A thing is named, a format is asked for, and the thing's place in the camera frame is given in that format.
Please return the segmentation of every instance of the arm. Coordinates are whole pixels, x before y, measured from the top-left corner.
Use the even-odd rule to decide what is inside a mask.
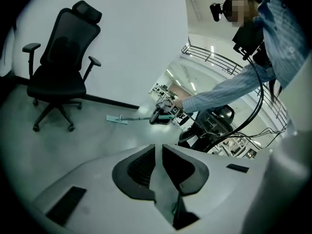
[[[274,79],[266,70],[254,63],[262,83]],[[211,91],[186,98],[182,101],[183,109],[187,112],[196,112],[227,105],[259,87],[259,81],[253,67],[248,64],[243,71],[232,79],[219,83]]]
[[[84,76],[83,76],[83,81],[86,81],[86,79],[88,78],[88,75],[89,75],[89,73],[90,73],[90,71],[91,71],[93,65],[98,66],[98,67],[100,67],[100,66],[102,65],[102,64],[101,64],[97,59],[95,59],[94,57],[89,57],[89,59],[90,59],[91,62],[90,62],[90,65],[89,65],[89,67],[88,67],[86,73],[85,73]]]
[[[30,43],[23,47],[22,51],[29,53],[29,78],[33,76],[34,52],[41,46],[40,43]]]

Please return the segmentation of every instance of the person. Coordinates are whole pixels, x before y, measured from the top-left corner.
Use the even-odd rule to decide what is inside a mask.
[[[283,0],[226,0],[223,14],[236,26],[253,21],[263,28],[264,44],[272,67],[254,63],[262,83],[269,82],[271,96],[278,80],[286,88],[307,58],[310,48],[305,35]],[[259,87],[259,80],[249,64],[232,79],[219,83],[211,91],[175,102],[185,112],[196,112],[229,104]]]

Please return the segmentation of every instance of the green tool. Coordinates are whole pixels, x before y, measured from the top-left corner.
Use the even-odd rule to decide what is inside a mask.
[[[129,120],[149,120],[150,119],[150,117],[123,118],[122,116],[123,115],[120,115],[119,117],[107,115],[106,120],[111,121],[111,122],[115,122],[118,124],[126,124],[127,125]],[[160,116],[158,116],[158,119],[173,119],[173,118],[174,118],[173,115],[160,115]]]

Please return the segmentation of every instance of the chair armrest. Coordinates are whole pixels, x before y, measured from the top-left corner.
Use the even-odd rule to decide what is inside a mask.
[[[95,59],[94,57],[90,57],[89,56],[89,59],[90,59],[90,65],[89,65],[89,67],[87,68],[87,71],[86,71],[86,73],[84,74],[84,76],[83,76],[83,81],[86,81],[86,79],[88,78],[88,75],[89,75],[89,73],[91,72],[91,69],[92,69],[92,67],[93,67],[93,65],[95,65],[95,66],[98,66],[98,67],[100,67],[102,64],[97,60],[97,59]]]
[[[98,66],[98,67],[102,66],[102,64],[94,57],[89,56],[89,59],[93,65]]]
[[[30,43],[23,47],[22,51],[26,53],[33,53],[36,49],[41,46],[40,43]]]
[[[34,65],[34,52],[41,46],[40,43],[30,43],[23,47],[22,51],[29,53],[29,78],[33,77],[33,65]]]

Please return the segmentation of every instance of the chair base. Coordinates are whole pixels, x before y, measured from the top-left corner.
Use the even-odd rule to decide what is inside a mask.
[[[35,106],[38,105],[38,100],[34,99],[33,104]],[[35,124],[33,126],[33,130],[35,132],[38,132],[40,130],[39,127],[39,123],[44,119],[44,117],[46,117],[48,115],[48,113],[50,113],[52,111],[52,109],[57,108],[61,114],[65,117],[65,119],[68,121],[69,126],[68,126],[68,131],[72,132],[74,131],[74,123],[72,122],[72,120],[69,118],[69,116],[67,115],[66,111],[63,108],[64,104],[74,104],[74,105],[78,105],[78,109],[82,109],[82,102],[81,101],[75,101],[75,100],[70,100],[70,101],[66,101],[63,103],[50,103],[41,113],[41,115],[37,118],[37,120],[35,121]]]

